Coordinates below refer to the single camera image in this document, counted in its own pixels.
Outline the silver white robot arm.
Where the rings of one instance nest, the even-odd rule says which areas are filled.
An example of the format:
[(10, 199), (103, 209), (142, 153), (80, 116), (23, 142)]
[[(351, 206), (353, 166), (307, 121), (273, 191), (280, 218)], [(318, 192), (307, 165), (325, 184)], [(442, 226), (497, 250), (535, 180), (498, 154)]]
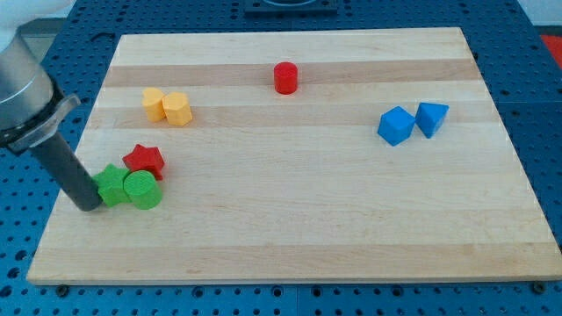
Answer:
[(20, 27), (71, 0), (1, 1), (1, 146), (13, 153), (52, 138), (80, 98), (64, 96), (23, 40)]

